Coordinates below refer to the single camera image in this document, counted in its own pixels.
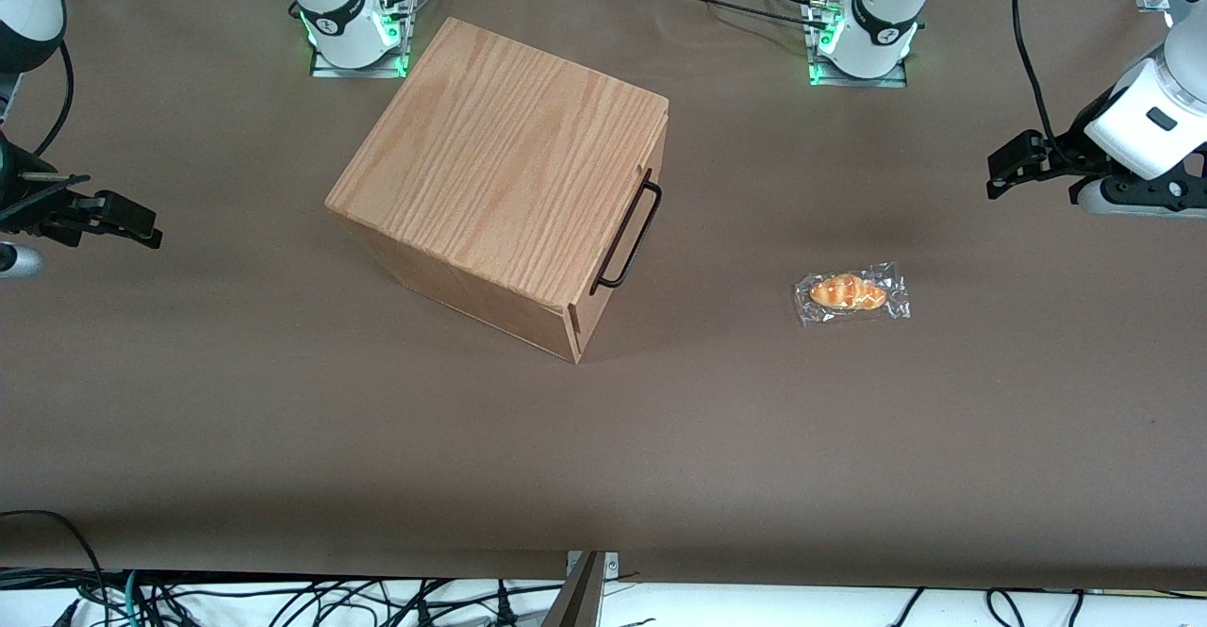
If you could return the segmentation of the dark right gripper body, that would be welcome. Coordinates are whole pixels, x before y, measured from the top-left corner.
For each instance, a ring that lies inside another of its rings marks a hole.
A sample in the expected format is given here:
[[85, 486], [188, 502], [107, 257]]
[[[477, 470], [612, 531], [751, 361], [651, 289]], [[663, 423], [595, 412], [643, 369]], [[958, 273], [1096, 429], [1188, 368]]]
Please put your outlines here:
[[17, 205], [23, 198], [27, 197], [27, 184], [22, 179], [22, 174], [30, 172], [33, 168], [33, 155], [28, 153], [25, 149], [13, 145], [8, 141], [8, 138], [1, 133], [1, 211], [5, 216], [5, 211], [8, 207]]

